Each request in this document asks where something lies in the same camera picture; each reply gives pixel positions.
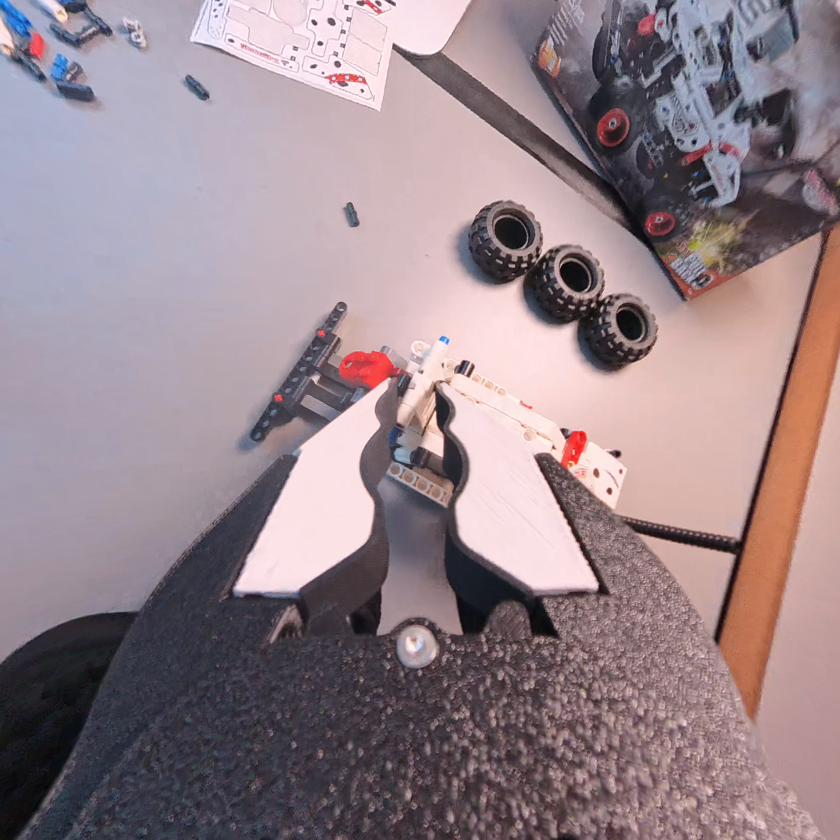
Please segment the black toy set box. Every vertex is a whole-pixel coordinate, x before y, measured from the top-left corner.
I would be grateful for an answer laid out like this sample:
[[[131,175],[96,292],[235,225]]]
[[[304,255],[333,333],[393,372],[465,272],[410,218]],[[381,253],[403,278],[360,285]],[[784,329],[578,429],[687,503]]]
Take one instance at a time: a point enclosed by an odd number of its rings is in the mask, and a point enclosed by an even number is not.
[[[557,2],[533,60],[684,299],[838,224],[838,2]]]

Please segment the brick-built truck model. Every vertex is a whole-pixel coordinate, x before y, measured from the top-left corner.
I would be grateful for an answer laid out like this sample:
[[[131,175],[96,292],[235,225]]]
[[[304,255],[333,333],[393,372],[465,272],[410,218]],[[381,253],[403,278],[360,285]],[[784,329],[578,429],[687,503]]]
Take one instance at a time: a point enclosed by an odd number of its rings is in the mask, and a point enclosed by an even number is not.
[[[440,507],[450,505],[455,482],[444,468],[444,434],[438,427],[435,387],[456,392],[488,414],[534,455],[549,455],[611,510],[621,495],[627,469],[621,453],[594,443],[583,430],[559,427],[531,405],[477,373],[469,360],[448,357],[449,339],[416,340],[407,355],[389,346],[340,353],[337,329],[348,311],[338,301],[317,327],[249,432],[264,441],[276,428],[309,412],[328,423],[386,381],[397,387],[397,420],[389,437],[388,475]]]

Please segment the white book stand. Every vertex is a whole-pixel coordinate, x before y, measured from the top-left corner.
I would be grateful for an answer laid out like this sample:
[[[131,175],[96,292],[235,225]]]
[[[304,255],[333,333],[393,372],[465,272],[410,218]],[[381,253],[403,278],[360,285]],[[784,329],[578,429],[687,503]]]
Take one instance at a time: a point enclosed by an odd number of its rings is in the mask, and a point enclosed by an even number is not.
[[[471,1],[396,1],[393,46],[413,56],[443,50]]]

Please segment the wooden-edged table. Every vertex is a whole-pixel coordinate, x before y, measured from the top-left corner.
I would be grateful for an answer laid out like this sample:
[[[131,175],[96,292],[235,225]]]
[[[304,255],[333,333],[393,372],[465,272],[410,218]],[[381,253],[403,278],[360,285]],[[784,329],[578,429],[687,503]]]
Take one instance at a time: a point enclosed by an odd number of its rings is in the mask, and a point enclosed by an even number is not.
[[[813,463],[837,371],[839,226],[822,236],[715,640],[748,717],[760,709]]]

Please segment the sticker sheet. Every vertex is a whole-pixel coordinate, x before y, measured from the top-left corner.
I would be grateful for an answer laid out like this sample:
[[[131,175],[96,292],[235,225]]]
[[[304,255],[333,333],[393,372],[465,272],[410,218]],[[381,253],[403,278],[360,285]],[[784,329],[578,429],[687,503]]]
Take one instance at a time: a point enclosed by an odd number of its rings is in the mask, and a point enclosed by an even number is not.
[[[393,1],[206,1],[190,40],[380,111],[397,8]]]

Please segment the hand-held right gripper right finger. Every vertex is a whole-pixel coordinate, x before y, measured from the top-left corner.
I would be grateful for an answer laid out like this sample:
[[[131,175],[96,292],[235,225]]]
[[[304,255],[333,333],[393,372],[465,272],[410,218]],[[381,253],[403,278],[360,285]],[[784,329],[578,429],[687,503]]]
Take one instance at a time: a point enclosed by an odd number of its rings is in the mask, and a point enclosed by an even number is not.
[[[533,451],[449,384],[437,387],[445,452],[455,456],[448,536],[523,595],[594,593],[599,581]]]

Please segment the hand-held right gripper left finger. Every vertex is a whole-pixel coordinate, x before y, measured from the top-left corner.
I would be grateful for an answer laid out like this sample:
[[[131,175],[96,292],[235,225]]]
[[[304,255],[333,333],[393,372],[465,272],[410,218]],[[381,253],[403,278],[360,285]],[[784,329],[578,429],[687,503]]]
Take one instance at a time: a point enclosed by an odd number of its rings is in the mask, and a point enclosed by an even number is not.
[[[391,464],[396,383],[384,381],[294,453],[294,464],[234,584],[234,596],[367,600],[384,583],[379,485]]]

